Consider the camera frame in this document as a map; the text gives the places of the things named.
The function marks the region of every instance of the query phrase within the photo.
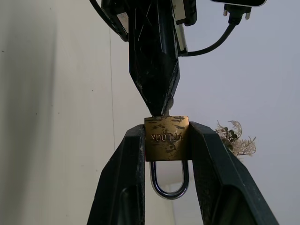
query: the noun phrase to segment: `black cable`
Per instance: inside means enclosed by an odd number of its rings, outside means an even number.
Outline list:
[[[212,44],[211,46],[201,49],[201,50],[198,50],[198,51],[194,51],[194,52],[185,52],[183,54],[180,54],[179,56],[183,56],[183,57],[197,56],[197,55],[203,55],[203,54],[206,54],[206,53],[209,53],[209,52],[215,50],[216,48],[218,48],[221,44],[223,44],[225,42],[225,40],[228,38],[230,33],[235,28],[235,26],[236,26],[235,24],[229,24],[227,29],[225,30],[224,34],[220,37],[220,39],[218,41],[216,41],[214,44]]]
[[[90,0],[90,3],[92,4],[92,6],[94,7],[94,9],[97,11],[97,13],[99,14],[99,16],[104,20],[104,22],[117,34],[118,31],[117,29],[114,27],[114,25],[112,24],[111,20],[105,15],[105,13],[103,12],[102,8],[98,5],[96,0]]]

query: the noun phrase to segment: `dried flower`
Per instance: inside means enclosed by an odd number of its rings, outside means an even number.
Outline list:
[[[219,134],[222,142],[225,147],[229,149],[236,157],[239,156],[252,156],[256,152],[255,138],[249,137],[247,139],[241,139],[242,136],[242,126],[238,121],[229,121],[232,124],[232,129],[228,130],[227,127],[220,125],[219,121],[217,122],[216,132]]]

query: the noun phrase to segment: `padlock body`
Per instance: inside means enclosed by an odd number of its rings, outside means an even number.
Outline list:
[[[187,116],[145,118],[146,161],[190,160],[188,126]]]

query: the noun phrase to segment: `padlock shackle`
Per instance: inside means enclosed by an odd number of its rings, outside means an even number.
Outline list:
[[[150,175],[151,175],[151,184],[155,192],[162,198],[168,200],[175,200],[184,195],[188,189],[189,183],[189,174],[188,174],[188,161],[182,161],[182,174],[183,182],[181,187],[174,192],[166,192],[160,188],[158,184],[157,171],[156,171],[156,162],[150,162]]]

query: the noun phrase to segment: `brass padlock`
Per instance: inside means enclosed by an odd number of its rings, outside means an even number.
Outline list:
[[[146,161],[190,160],[188,125],[187,116],[145,118]]]

